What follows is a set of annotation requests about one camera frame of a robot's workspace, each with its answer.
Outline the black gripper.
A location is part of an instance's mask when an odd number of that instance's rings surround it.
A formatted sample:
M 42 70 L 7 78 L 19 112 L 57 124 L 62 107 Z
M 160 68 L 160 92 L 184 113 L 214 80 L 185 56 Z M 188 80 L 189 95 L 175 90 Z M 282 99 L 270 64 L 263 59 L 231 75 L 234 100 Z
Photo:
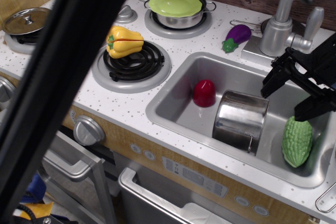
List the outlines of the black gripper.
M 263 98 L 290 80 L 312 95 L 295 106 L 296 121 L 307 121 L 335 111 L 335 97 L 320 96 L 325 92 L 319 87 L 324 85 L 327 91 L 335 91 L 335 34 L 309 54 L 288 47 L 271 66 L 260 91 Z

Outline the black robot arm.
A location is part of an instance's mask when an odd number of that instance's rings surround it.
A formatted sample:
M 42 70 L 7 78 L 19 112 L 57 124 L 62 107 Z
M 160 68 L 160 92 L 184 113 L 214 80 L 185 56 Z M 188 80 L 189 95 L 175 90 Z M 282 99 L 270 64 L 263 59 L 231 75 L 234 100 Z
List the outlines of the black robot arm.
M 335 35 L 309 54 L 303 51 L 306 39 L 289 36 L 285 41 L 289 45 L 273 60 L 272 70 L 263 80 L 261 95 L 266 98 L 291 80 L 310 94 L 295 107 L 296 121 L 335 111 Z

